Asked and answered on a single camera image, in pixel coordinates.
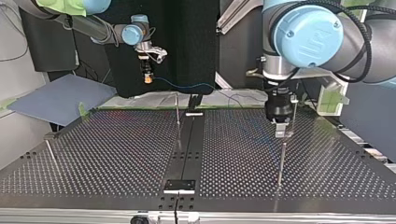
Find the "white wall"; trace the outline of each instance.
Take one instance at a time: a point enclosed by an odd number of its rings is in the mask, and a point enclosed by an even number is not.
[[[0,0],[17,9],[12,0]],[[21,28],[21,23],[11,11],[8,16]],[[0,12],[0,61],[23,54],[26,40]],[[18,97],[45,84],[42,73],[35,72],[30,54],[12,62],[0,62],[0,104],[6,99]],[[32,119],[0,111],[0,169],[16,160],[24,152],[43,141],[50,132],[50,125],[42,120]]]

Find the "metal screw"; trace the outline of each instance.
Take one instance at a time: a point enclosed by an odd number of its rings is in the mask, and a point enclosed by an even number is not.
[[[294,32],[293,31],[289,31],[287,34],[288,37],[294,37]]]

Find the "black backdrop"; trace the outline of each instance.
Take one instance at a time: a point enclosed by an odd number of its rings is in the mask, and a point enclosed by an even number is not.
[[[150,26],[157,29],[152,37],[153,45],[168,51],[165,61],[156,66],[155,76],[179,86],[215,85],[219,0],[113,0],[108,11],[99,16],[114,24],[127,24],[134,14],[148,15]],[[172,89],[158,79],[150,85],[144,83],[133,47],[107,45],[105,48],[121,97]],[[207,86],[179,90],[201,94],[212,92]]]

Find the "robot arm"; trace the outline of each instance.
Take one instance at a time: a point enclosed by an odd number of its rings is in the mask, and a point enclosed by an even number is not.
[[[369,16],[365,23],[337,16],[331,1],[264,2],[264,86],[266,116],[284,127],[292,118],[288,81],[299,68],[322,67],[351,82],[382,83],[396,77],[396,21]],[[394,13],[395,1],[375,5]]]
[[[14,2],[26,12],[45,20],[54,20],[61,23],[65,29],[73,29],[88,35],[97,44],[128,44],[134,46],[138,53],[141,64],[141,72],[146,83],[152,82],[153,69],[152,63],[162,63],[167,55],[166,50],[153,47],[151,36],[155,28],[150,28],[149,18],[146,15],[134,15],[131,17],[130,24],[112,25],[93,15],[68,15],[62,11],[51,9],[50,6],[61,4],[69,7],[81,9],[76,5],[77,1],[54,0],[14,0]],[[84,5],[87,14],[101,13],[107,10],[111,0],[80,0]]]

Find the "perforated metal table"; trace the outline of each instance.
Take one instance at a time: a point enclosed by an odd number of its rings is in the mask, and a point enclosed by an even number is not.
[[[281,188],[284,140],[261,109],[204,110],[180,129],[176,119],[94,112],[51,142],[56,160],[42,144],[0,171],[0,207],[396,215],[396,175],[309,109],[287,140]],[[195,194],[164,194],[167,180],[193,180]]]

